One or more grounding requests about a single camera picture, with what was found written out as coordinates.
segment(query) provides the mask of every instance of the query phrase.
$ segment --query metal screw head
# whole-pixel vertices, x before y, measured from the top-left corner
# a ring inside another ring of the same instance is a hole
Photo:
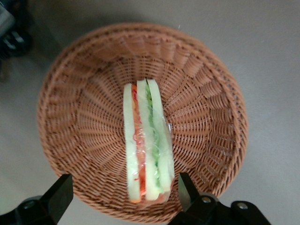
[[[202,201],[204,202],[204,203],[211,203],[211,199],[209,198],[209,197],[202,197]]]
[[[248,206],[247,206],[245,203],[243,203],[243,202],[239,202],[239,203],[237,204],[237,206],[238,206],[240,209],[242,209],[242,210],[247,210],[247,209],[248,209]]]
[[[26,202],[24,205],[23,205],[23,208],[24,209],[29,209],[31,208],[32,206],[34,206],[35,204],[35,201],[29,201],[29,202]]]

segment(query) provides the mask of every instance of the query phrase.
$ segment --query woven basket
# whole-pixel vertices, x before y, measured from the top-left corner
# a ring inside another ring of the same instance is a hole
[[[138,210],[127,197],[123,87],[159,84],[173,126],[176,181],[169,201]],[[37,109],[40,139],[55,173],[71,173],[74,192],[116,218],[163,223],[181,210],[179,172],[199,191],[220,196],[246,153],[241,91],[223,63],[198,40],[168,27],[123,23],[77,40],[52,65]]]

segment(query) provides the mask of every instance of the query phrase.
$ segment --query tomato slice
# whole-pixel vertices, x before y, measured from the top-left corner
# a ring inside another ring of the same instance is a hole
[[[146,194],[145,138],[143,135],[142,122],[137,102],[137,86],[133,84],[131,87],[131,96],[133,99],[132,109],[135,124],[133,139],[136,142],[136,157],[139,164],[140,195],[143,196]]]

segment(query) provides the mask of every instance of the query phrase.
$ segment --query gray surface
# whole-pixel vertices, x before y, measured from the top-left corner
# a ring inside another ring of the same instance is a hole
[[[0,84],[0,212],[44,193],[56,176],[42,152],[38,92],[54,56],[105,24],[148,21],[203,41],[229,68],[243,92],[249,120],[247,155],[221,196],[258,206],[274,225],[300,221],[300,2],[277,1],[32,1],[35,49],[5,62]],[[77,198],[60,224],[131,224]]]

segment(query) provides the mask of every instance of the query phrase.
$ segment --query green filling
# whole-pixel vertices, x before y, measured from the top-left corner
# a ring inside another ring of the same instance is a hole
[[[146,83],[146,95],[147,95],[147,101],[148,101],[148,108],[150,111],[149,114],[149,123],[150,126],[153,130],[153,134],[154,134],[154,147],[152,150],[152,155],[154,157],[155,160],[155,166],[156,166],[156,172],[155,172],[155,176],[156,176],[156,186],[160,187],[160,172],[158,169],[158,159],[159,159],[159,135],[154,127],[154,122],[153,122],[153,106],[152,106],[152,98],[151,98],[151,93],[150,93],[150,88],[148,83]]]

